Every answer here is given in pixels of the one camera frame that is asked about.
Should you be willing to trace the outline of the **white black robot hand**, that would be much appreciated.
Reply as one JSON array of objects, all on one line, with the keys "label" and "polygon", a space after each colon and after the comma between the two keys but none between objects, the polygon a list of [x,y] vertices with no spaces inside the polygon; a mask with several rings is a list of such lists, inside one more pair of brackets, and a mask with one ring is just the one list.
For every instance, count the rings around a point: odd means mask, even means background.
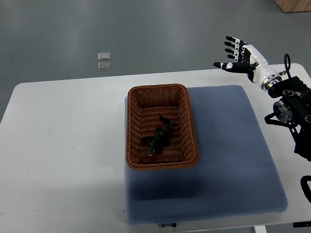
[{"label": "white black robot hand", "polygon": [[213,65],[216,68],[231,73],[244,73],[252,83],[257,83],[264,91],[268,91],[273,84],[282,81],[281,75],[270,68],[267,60],[253,45],[235,37],[225,38],[227,57],[233,61],[215,62]]}]

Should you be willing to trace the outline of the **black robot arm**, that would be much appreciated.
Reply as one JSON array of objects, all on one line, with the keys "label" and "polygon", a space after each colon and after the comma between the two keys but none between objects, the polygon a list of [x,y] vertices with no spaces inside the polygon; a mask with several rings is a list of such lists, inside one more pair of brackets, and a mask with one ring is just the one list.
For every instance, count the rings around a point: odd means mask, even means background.
[{"label": "black robot arm", "polygon": [[268,94],[280,100],[274,103],[265,122],[288,128],[295,142],[294,153],[310,161],[311,89],[295,76],[273,84]]}]

